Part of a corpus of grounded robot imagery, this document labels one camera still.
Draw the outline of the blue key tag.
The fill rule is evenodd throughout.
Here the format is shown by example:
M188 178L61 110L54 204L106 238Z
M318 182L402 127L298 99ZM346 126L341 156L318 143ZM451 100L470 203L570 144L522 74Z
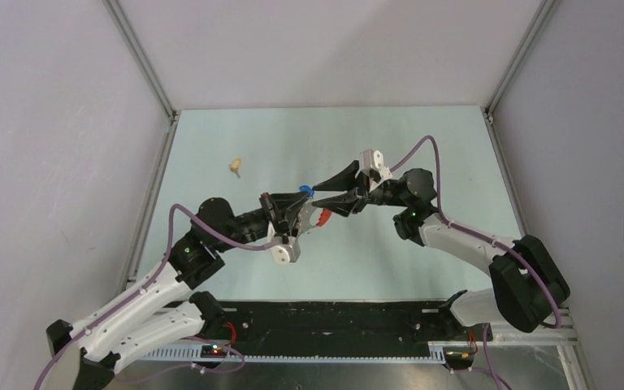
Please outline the blue key tag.
M302 191L302 192L307 193L311 197L314 196L314 190L309 185L301 185L299 187L299 190Z

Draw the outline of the steel key holder red handle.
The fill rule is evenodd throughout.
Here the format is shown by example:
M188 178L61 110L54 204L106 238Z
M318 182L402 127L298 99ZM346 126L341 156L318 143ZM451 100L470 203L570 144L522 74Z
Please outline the steel key holder red handle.
M332 212L318 208L307 202L300 210L297 217L298 235L306 234L311 229L323 227L331 218Z

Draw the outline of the yellow key tag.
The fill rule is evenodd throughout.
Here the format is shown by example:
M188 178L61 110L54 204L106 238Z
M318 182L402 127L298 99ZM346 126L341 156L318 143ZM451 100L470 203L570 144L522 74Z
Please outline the yellow key tag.
M229 166L229 169L231 171L239 171L241 166L241 159L240 158L235 158L232 163Z

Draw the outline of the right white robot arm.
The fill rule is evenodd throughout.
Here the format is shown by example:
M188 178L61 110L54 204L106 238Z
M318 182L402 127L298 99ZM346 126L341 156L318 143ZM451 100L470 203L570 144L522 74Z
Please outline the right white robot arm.
M378 178L361 171L358 161L351 162L313 187L336 192L314 205L343 217L368 205L400 207L393 223L402 240L450 254L488 276L489 289L449 298L439 318L446 337L461 339L472 326L485 323L508 323L525 333L560 326L560 307L570 297L570 286L541 239L530 234L518 239L496 236L449 219L437 206L438 186L428 170L410 169L381 183Z

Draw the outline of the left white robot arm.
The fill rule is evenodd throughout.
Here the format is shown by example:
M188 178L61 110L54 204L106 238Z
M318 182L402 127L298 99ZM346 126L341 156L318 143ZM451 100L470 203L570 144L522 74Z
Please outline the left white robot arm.
M179 240L168 239L162 260L147 275L88 317L51 323L46 335L53 360L69 349L79 359L72 387L103 389L131 362L164 344L220 335L226 327L223 307L197 287L223 268L222 253L270 250L277 260L296 261L310 195L263 193L259 202L240 215L221 197L204 201L195 214L173 205L169 215L184 212L191 228Z

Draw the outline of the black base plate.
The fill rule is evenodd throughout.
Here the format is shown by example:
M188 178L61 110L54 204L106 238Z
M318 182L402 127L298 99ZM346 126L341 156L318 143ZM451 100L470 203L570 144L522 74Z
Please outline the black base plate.
M222 301L198 332L249 357L425 358L429 343L467 341L442 301Z

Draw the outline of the left aluminium corner post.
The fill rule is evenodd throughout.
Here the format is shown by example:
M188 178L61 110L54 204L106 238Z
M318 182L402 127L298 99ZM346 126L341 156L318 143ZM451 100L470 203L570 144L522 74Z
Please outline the left aluminium corner post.
M167 122L173 124L176 121L176 109L171 103L158 73L155 71L150 57L143 47L122 2L118 0L103 0L102 3L115 24L120 37L127 46L140 73L144 77L146 84L149 86L150 92L159 104Z

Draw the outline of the aluminium corner post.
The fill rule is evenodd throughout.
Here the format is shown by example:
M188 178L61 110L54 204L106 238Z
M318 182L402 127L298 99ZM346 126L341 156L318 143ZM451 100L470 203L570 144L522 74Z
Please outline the aluminium corner post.
M497 82L491 97L487 101L487 104L483 107L485 118L490 124L493 124L499 105L507 94L509 87L522 69L522 66L529 58L536 42L539 40L541 34L548 25L548 22L553 16L553 13L557 9L559 3L560 1L557 0L543 0L535 11L531 22L526 27L526 30L523 33L517 48L513 52L513 56L506 66L502 77Z
M102 3L115 24L120 37L127 46L140 73L144 77L146 84L149 86L150 92L159 104L167 122L173 124L176 121L176 109L171 103L158 73L155 71L150 57L143 47L122 2L118 0L103 0Z

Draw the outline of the aluminium frame rail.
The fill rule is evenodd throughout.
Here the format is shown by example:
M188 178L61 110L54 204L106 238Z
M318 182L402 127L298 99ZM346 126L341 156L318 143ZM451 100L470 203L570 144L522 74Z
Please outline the aluminium frame rail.
M579 345L579 336L574 327L570 311L560 309L561 326L559 328L537 327L531 333L525 333L508 323L494 323L487 332L487 343L494 346L559 346Z

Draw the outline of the right aluminium corner post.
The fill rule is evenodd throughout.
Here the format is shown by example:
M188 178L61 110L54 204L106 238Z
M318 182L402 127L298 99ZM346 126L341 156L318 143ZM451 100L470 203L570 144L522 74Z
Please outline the right aluminium corner post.
M543 0L535 11L531 22L526 27L526 30L523 33L517 48L513 52L513 56L506 66L502 77L497 82L491 97L487 101L487 104L483 107L485 118L490 124L493 124L499 105L507 94L509 87L522 69L522 66L529 58L536 42L539 40L541 34L548 25L548 22L553 16L553 13L557 9L559 3L560 1L557 0Z

